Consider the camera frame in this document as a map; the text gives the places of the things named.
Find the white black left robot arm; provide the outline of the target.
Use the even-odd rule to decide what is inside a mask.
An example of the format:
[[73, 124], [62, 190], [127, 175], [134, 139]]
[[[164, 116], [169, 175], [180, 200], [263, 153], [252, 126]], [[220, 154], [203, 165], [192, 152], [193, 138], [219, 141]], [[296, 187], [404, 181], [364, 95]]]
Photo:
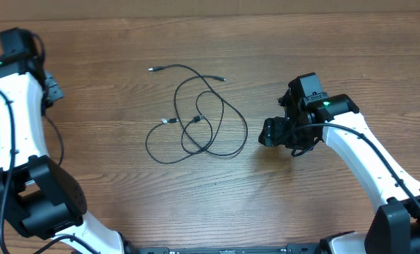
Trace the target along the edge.
[[134, 253], [119, 232], [88, 211], [77, 180], [50, 158], [42, 119], [62, 97], [44, 69], [45, 52], [33, 32], [0, 32], [0, 248], [8, 252], [4, 225], [36, 236], [46, 250], [63, 242], [77, 253]]

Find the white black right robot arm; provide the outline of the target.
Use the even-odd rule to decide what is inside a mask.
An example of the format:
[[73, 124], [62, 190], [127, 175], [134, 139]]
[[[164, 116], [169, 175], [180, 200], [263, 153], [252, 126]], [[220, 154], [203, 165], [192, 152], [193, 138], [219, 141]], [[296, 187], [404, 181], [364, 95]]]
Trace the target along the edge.
[[289, 244], [286, 253], [420, 253], [420, 181], [381, 145], [346, 94], [329, 96], [315, 73], [300, 75], [278, 98], [283, 117], [264, 121], [258, 137], [293, 157], [319, 142], [334, 150], [366, 192], [375, 216], [368, 231], [347, 231], [317, 243]]

